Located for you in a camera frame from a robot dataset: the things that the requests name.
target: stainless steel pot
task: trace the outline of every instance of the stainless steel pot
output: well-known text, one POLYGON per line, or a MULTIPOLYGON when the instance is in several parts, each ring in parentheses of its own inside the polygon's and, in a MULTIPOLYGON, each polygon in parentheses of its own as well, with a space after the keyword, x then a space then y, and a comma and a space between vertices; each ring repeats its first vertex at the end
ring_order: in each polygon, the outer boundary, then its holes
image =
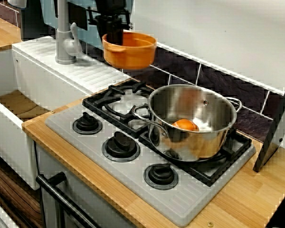
POLYGON ((149 123, 149 138, 157 150, 177 160, 195 162, 220 150, 241 108, 238 99, 199 86, 168 85, 154 90, 148 104, 134 106, 132 113, 149 123), (238 105, 237 110, 229 100, 238 105), (149 109, 149 119, 137 114, 142 108, 149 109), (174 127, 180 119, 193 121, 199 131, 174 127))

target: white grout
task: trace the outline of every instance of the white grout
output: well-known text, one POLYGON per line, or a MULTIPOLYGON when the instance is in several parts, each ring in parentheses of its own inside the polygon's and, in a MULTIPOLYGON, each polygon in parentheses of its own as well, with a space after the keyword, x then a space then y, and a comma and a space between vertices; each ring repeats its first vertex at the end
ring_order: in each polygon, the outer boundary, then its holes
POLYGON ((13 9, 13 8, 11 8, 11 7, 8 7, 8 6, 6 6, 6 5, 4 5, 4 4, 2 4, 2 3, 0 3, 0 5, 2 5, 2 6, 4 6, 4 7, 7 7, 7 8, 9 8, 9 9, 15 11, 15 12, 18 12, 17 10, 15 10, 15 9, 13 9))
POLYGON ((169 75, 168 85, 170 85, 171 75, 169 75))
POLYGON ((264 114, 258 113, 258 112, 255 111, 255 110, 252 110, 252 109, 250 109, 250 108, 247 108, 246 106, 243 106, 243 108, 248 109, 248 110, 250 110, 250 111, 252 111, 252 112, 254 112, 254 113, 256 113, 256 114, 259 114, 260 116, 265 117, 265 118, 267 118, 267 119, 269 119, 269 120, 273 120, 272 118, 270 118, 270 117, 268 117, 268 116, 265 116, 264 114))
POLYGON ((200 69, 201 69, 201 64, 199 65, 198 76, 196 77, 196 82, 195 82, 196 85, 198 84, 198 79, 199 79, 199 76, 200 76, 200 69))
POLYGON ((17 24, 17 27, 18 27, 17 12, 15 12, 15 17, 16 17, 16 24, 17 24))
POLYGON ((166 49, 166 50, 168 50, 168 51, 171 51, 171 52, 173 52, 173 53, 175 53, 175 54, 178 54, 178 55, 180 55, 180 56, 183 56, 183 57, 186 57, 186 58, 188 58, 188 59, 191 59, 191 60, 194 60, 194 61, 196 61, 196 62, 199 62, 199 63, 201 63, 201 64, 204 64, 204 65, 206 65, 206 66, 208 66, 208 67, 211 67, 211 68, 213 68, 213 69, 215 69, 215 70, 221 71, 221 72, 223 72, 223 73, 225 73, 225 74, 228 74, 228 75, 231 75, 231 76, 233 76, 233 77, 242 79, 243 81, 249 82, 249 83, 254 84, 254 85, 256 85, 256 86, 260 86, 260 87, 262 87, 262 88, 265 88, 265 89, 267 89, 267 90, 269 90, 269 91, 271 91, 271 92, 273 92, 273 93, 276 93, 276 94, 279 94, 279 95, 284 95, 284 92, 281 91, 281 90, 279 90, 279 89, 276 89, 276 88, 271 87, 271 86, 269 86, 269 85, 266 85, 266 84, 264 84, 264 83, 258 82, 258 81, 254 80, 254 79, 251 79, 251 78, 246 77, 246 76, 244 76, 244 75, 238 74, 238 73, 233 72, 233 71, 231 71, 231 70, 225 69, 225 68, 223 68, 223 67, 221 67, 221 66, 217 66, 217 65, 215 65, 215 64, 212 64, 212 63, 210 63, 210 62, 207 62, 207 61, 205 61, 205 60, 203 60, 203 59, 200 59, 200 58, 195 57, 195 56, 193 56, 193 55, 190 55, 190 54, 188 54, 188 53, 185 53, 185 52, 179 51, 179 50, 177 50, 177 49, 175 49, 175 48, 169 47, 169 46, 167 46, 167 45, 165 45, 165 44, 162 44, 162 43, 157 42, 157 46, 160 47, 160 48, 166 49))
POLYGON ((176 76, 176 75, 173 75, 173 74, 171 74, 171 73, 169 73, 169 72, 167 72, 167 71, 165 71, 165 70, 162 70, 162 69, 160 69, 160 68, 158 68, 158 67, 155 67, 155 66, 153 66, 153 65, 150 65, 150 66, 151 66, 151 67, 154 67, 155 69, 158 69, 158 70, 160 70, 160 71, 162 71, 162 72, 164 72, 164 73, 166 73, 166 74, 168 74, 168 75, 171 75, 171 76, 173 76, 173 77, 176 77, 176 78, 178 78, 178 79, 180 79, 180 80, 182 80, 182 81, 184 81, 184 82, 188 82, 188 81, 186 81, 185 79, 182 79, 181 77, 178 77, 178 76, 176 76))
POLYGON ((264 111, 264 109, 265 109, 265 105, 266 105, 266 102, 267 102, 267 100, 268 100, 269 93, 270 93, 270 91, 267 92, 267 95, 266 95, 266 98, 265 98, 263 107, 262 107, 262 109, 261 109, 261 111, 260 111, 261 114, 263 113, 263 111, 264 111))

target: pot handle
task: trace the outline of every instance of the pot handle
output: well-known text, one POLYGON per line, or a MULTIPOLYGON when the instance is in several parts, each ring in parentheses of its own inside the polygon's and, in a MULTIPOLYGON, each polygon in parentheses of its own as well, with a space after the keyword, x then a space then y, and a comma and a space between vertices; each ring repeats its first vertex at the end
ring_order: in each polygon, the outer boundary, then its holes
POLYGON ((233 98, 233 97, 226 97, 226 99, 229 100, 231 103, 236 103, 238 105, 238 108, 236 110, 237 113, 242 109, 243 104, 240 100, 233 98))
POLYGON ((113 45, 108 45, 106 48, 109 51, 116 52, 116 53, 123 53, 125 51, 125 48, 117 47, 117 46, 113 46, 113 45))
POLYGON ((161 134, 163 137, 165 137, 165 138, 168 138, 169 137, 169 134, 168 134, 168 132, 167 132, 167 130, 163 127, 163 126, 161 126, 160 124, 158 124, 158 123, 156 123, 156 122, 153 122, 153 121, 151 121, 151 120, 148 120, 148 119, 146 119, 146 118, 143 118, 143 117, 141 117, 140 115, 138 115, 138 113, 136 112, 138 109, 142 109, 142 108, 148 108, 148 105, 147 104, 144 104, 144 105, 140 105, 140 106, 133 106, 132 107, 132 109, 131 109, 131 113, 135 116, 135 117, 137 117, 138 119, 140 119, 140 120, 142 120, 142 121, 144 121, 144 122, 146 122, 146 123, 148 123, 148 124, 152 124, 152 125, 154 125, 154 126, 157 126, 157 127, 159 127, 159 128, 161 128, 162 130, 163 130, 163 133, 161 134))

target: wooden countertop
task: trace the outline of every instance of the wooden countertop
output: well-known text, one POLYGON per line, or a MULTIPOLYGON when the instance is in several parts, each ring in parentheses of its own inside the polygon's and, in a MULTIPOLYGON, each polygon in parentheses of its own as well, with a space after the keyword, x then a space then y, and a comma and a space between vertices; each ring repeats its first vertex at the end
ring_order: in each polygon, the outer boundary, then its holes
POLYGON ((11 49, 11 45, 21 42, 20 29, 0 18, 0 51, 11 49))
MULTIPOLYGON (((74 101, 56 113, 81 103, 74 101)), ((51 113, 22 124, 22 129, 57 158, 89 187, 136 226, 176 228, 177 226, 135 195, 91 159, 48 128, 44 121, 51 113)), ((216 197, 187 226, 188 228, 264 228, 285 196, 285 150, 279 149, 268 164, 256 173, 253 164, 262 144, 253 140, 256 154, 216 197)))

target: tap handle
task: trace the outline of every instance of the tap handle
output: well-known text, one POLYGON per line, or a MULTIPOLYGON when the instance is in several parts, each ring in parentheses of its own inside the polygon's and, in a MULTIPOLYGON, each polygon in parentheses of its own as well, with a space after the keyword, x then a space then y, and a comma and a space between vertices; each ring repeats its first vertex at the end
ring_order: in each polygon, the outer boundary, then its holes
POLYGON ((76 25, 76 23, 73 23, 71 25, 71 32, 72 32, 73 37, 74 37, 75 52, 78 55, 80 55, 82 53, 82 47, 81 47, 81 44, 80 44, 79 39, 78 39, 78 32, 77 32, 77 25, 76 25))

